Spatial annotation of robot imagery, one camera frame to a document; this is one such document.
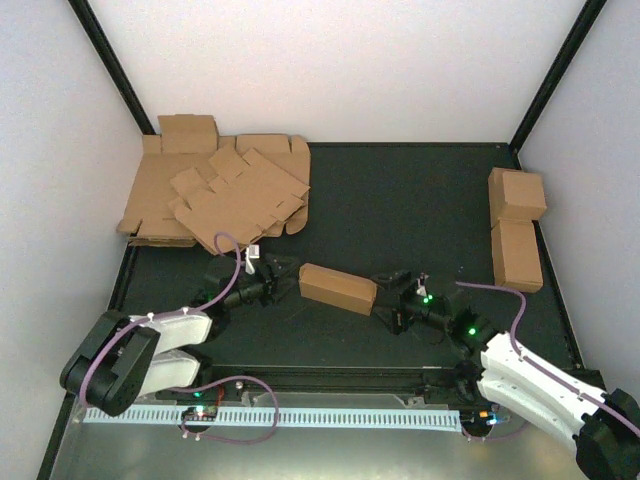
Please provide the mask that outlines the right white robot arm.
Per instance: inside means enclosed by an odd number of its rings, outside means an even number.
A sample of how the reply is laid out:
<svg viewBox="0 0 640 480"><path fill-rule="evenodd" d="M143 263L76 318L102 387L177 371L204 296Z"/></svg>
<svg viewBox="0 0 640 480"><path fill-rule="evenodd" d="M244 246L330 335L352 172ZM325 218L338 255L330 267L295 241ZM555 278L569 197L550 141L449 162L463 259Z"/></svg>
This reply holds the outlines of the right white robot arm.
<svg viewBox="0 0 640 480"><path fill-rule="evenodd" d="M564 443L589 479L639 476L639 403L622 389L607 392L544 360L516 338L525 311L499 330L471 307L468 282L440 283L398 270L373 276L375 304L391 314L391 330L415 321L441 332L473 368L454 379L457 396L482 398L517 414Z"/></svg>

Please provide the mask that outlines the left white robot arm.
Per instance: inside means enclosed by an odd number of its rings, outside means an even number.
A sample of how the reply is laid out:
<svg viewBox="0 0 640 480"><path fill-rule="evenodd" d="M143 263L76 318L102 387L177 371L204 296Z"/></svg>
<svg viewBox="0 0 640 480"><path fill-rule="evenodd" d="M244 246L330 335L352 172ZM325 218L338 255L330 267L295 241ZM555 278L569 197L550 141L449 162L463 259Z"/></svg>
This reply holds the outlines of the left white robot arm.
<svg viewBox="0 0 640 480"><path fill-rule="evenodd" d="M84 404L115 417L138 398L182 389L193 399L214 388L213 372L189 347L212 341L232 309L278 302L296 284L295 257L265 254L214 258L190 305L165 313L104 312L63 367L60 386Z"/></svg>

